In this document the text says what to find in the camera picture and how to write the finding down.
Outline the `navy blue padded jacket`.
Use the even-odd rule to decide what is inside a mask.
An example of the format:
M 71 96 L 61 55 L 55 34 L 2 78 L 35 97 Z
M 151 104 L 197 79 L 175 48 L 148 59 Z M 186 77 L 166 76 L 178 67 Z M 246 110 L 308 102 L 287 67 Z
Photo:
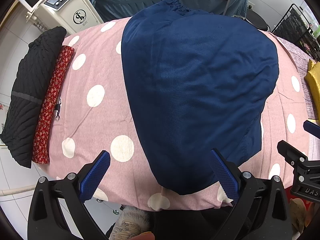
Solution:
M 257 28 L 163 0 L 129 19 L 121 60 L 137 135 L 162 187 L 186 195 L 213 185 L 212 149 L 237 166 L 261 150 L 279 64 Z

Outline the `red floral folded cloth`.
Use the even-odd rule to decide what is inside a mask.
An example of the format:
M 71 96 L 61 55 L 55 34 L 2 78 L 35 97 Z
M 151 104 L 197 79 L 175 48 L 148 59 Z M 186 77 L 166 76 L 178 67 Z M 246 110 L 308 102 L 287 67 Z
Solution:
M 60 89 L 74 54 L 74 48 L 62 46 L 56 60 L 44 101 L 41 106 L 33 140 L 32 161 L 38 164 L 49 163 L 48 141 L 53 122 L 56 102 Z

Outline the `yellow cloth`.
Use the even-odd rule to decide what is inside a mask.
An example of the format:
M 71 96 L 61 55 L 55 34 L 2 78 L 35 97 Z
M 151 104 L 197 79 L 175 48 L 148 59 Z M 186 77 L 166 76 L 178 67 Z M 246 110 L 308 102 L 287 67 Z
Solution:
M 312 99 L 313 103 L 316 107 L 316 113 L 317 113 L 317 120 L 319 122 L 319 114 L 320 114 L 320 62 L 309 60 L 308 62 L 308 71 L 306 76 L 304 77 Z

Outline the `pink polka dot bedsheet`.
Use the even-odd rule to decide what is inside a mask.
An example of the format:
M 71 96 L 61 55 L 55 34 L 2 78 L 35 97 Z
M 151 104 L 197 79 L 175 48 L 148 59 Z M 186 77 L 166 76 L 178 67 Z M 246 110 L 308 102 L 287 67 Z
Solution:
M 121 65 L 121 37 L 127 18 L 73 34 L 64 45 L 74 57 L 60 90 L 58 118 L 48 140 L 49 164 L 42 169 L 61 179 L 77 172 L 106 150 L 111 165 L 94 196 L 143 210 L 203 210 L 229 203 L 221 185 L 180 196 L 157 183 L 137 137 L 127 100 Z M 310 160 L 319 159 L 319 140 L 303 129 L 315 118 L 304 76 L 309 57 L 272 33 L 279 59 L 279 78 L 266 100 L 261 117 L 262 148 L 240 166 L 258 178 L 280 176 L 285 187 L 293 183 L 293 169 L 277 151 L 286 140 Z

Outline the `cream machine with display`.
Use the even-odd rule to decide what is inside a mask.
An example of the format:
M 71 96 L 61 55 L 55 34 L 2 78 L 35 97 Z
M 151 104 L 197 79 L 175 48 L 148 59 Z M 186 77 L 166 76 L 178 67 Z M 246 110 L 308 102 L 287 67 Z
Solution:
M 27 10 L 25 18 L 47 31 L 57 26 L 67 30 L 67 34 L 100 25 L 103 20 L 89 0 L 18 0 Z

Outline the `black round stool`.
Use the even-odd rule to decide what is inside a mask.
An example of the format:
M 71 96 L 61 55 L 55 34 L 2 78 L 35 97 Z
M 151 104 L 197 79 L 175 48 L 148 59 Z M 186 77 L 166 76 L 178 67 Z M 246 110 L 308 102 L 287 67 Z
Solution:
M 245 20 L 259 30 L 269 31 L 270 29 L 265 20 L 253 10 L 247 10 Z

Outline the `black knitted folded garment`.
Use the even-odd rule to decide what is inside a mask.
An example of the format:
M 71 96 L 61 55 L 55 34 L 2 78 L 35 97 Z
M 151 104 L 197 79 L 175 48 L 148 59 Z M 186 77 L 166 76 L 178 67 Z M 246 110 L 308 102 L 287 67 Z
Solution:
M 31 42 L 18 65 L 1 141 L 14 160 L 31 168 L 33 140 L 41 106 L 67 31 L 55 27 Z

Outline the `fluffy slipper on floor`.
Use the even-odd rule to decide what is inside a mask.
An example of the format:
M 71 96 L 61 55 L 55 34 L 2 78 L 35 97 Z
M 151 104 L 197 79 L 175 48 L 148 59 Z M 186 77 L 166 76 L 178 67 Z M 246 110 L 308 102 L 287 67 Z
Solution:
M 150 228 L 149 213 L 133 206 L 125 206 L 108 239 L 131 239 Z

